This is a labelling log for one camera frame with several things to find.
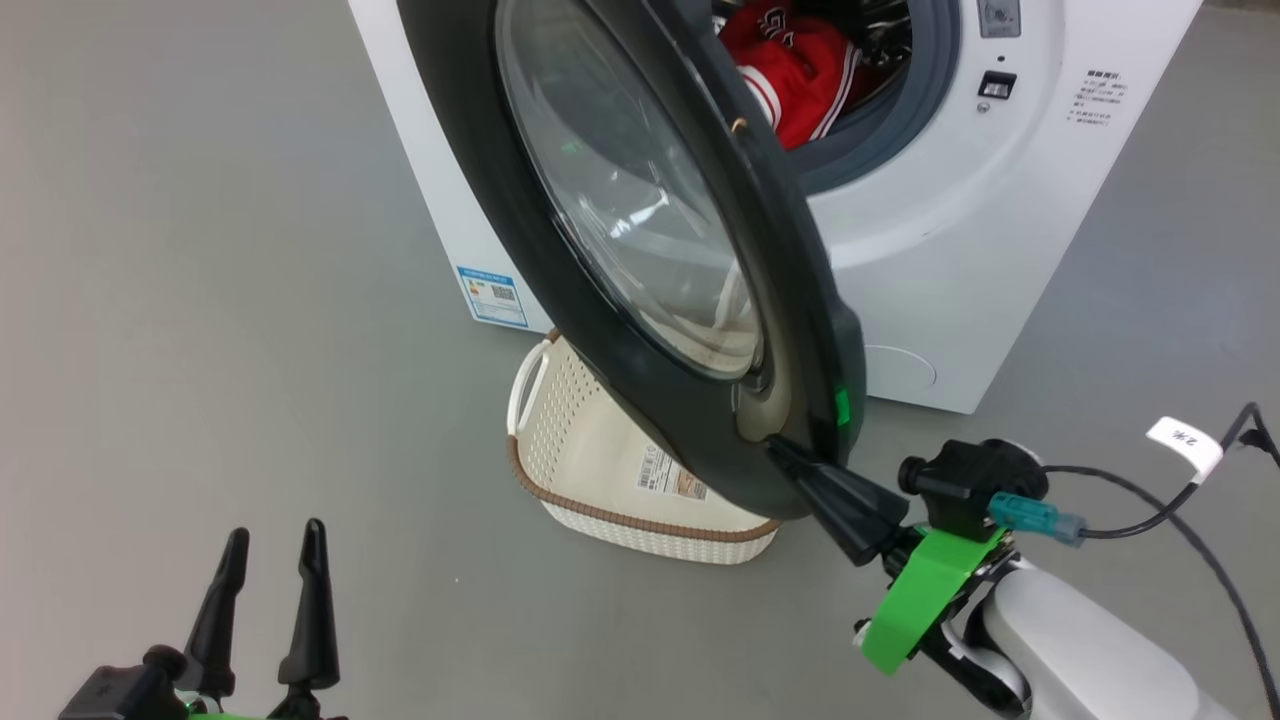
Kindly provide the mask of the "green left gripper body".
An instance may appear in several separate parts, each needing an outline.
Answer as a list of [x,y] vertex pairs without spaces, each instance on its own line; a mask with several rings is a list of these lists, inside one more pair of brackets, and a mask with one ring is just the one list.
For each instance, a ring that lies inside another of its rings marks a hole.
[[284,700],[262,717],[232,714],[211,696],[195,691],[178,691],[186,707],[186,720],[348,720],[347,716],[323,716],[323,706],[311,689],[292,688]]

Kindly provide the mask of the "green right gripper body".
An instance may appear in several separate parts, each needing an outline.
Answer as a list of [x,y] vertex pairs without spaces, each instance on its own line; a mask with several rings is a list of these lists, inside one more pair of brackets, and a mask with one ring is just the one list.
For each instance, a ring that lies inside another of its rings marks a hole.
[[855,537],[855,560],[890,562],[891,584],[861,635],[861,653],[892,676],[918,650],[927,632],[1005,546],[1007,532],[968,539],[928,524],[872,523]]

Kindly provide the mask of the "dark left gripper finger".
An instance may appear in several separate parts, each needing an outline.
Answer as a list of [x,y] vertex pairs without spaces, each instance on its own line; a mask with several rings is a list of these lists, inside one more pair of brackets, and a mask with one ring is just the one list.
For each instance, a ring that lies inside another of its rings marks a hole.
[[210,698],[225,698],[236,691],[230,656],[236,601],[244,585],[248,552],[250,530],[236,528],[228,536],[186,643],[184,691]]
[[300,602],[291,648],[280,661],[278,682],[292,691],[325,691],[340,682],[340,657],[332,594],[325,524],[312,518],[303,529],[298,574]]

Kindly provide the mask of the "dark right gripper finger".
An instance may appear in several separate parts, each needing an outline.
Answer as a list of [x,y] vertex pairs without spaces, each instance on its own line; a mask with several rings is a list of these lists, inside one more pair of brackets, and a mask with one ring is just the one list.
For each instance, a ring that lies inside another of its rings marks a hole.
[[900,544],[909,510],[904,497],[782,436],[769,437],[765,447],[804,507],[854,566],[863,568]]

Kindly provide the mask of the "black round glass washer door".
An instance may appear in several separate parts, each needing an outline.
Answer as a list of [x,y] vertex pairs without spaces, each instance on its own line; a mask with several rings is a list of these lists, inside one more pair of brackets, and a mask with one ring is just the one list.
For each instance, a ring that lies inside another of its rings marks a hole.
[[611,397],[719,496],[805,514],[771,437],[842,466],[861,332],[707,0],[397,0],[452,152]]

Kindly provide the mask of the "red number 23 jersey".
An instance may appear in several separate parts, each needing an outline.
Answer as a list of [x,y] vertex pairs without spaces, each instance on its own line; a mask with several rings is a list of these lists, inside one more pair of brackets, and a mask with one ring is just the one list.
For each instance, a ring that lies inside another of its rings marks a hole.
[[804,23],[731,53],[787,151],[824,138],[852,95],[860,49],[835,27]]

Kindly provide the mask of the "red sports garment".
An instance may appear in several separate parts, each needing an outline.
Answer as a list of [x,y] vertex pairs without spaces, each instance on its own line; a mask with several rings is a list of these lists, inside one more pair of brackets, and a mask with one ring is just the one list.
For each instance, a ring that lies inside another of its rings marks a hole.
[[790,46],[794,0],[744,0],[721,28],[721,42],[730,50],[776,42]]

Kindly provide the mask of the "white front-load washing machine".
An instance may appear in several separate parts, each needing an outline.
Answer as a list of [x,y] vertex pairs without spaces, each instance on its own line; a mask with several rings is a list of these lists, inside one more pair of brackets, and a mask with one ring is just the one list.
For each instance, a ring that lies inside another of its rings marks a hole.
[[[959,1],[957,69],[933,120],[868,176],[806,196],[867,345],[905,348],[937,370],[931,388],[899,402],[968,414],[1203,0],[1020,0],[1019,38],[982,38],[977,0]],[[794,12],[859,47],[855,0],[794,0]],[[906,64],[888,73],[860,60],[838,119]]]

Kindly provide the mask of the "stainless steel washing machine drum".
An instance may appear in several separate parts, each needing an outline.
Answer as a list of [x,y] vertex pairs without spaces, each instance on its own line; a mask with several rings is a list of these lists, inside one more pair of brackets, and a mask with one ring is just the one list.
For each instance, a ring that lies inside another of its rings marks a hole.
[[864,64],[892,73],[913,54],[908,0],[855,0],[855,42]]

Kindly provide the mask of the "round white filter cover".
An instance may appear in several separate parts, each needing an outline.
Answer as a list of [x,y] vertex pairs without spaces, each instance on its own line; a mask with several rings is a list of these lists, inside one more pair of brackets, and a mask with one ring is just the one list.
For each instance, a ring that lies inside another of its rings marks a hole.
[[931,388],[937,380],[934,366],[918,354],[886,345],[867,345],[867,392],[877,398],[901,401]]

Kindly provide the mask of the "paper basket label sticker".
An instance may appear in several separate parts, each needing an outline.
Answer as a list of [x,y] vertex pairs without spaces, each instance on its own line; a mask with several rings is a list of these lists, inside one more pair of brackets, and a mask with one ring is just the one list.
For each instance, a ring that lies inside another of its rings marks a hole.
[[655,445],[646,445],[635,487],[654,495],[705,502],[708,488]]

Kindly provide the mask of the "cream perforated laundry basket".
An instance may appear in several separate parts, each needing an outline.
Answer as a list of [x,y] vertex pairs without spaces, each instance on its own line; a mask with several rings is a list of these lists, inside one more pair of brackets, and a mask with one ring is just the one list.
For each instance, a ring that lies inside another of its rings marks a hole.
[[660,447],[558,331],[521,361],[509,388],[506,433],[520,486],[559,524],[594,539],[730,566],[759,556],[782,527],[732,505],[705,483],[705,502],[637,489],[645,446]]

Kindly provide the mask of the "blue energy label sticker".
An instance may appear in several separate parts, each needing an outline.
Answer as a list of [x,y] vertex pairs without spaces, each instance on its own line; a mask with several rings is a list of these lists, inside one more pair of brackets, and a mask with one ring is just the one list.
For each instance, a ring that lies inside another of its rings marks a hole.
[[457,266],[456,273],[477,322],[527,329],[522,301],[508,275]]

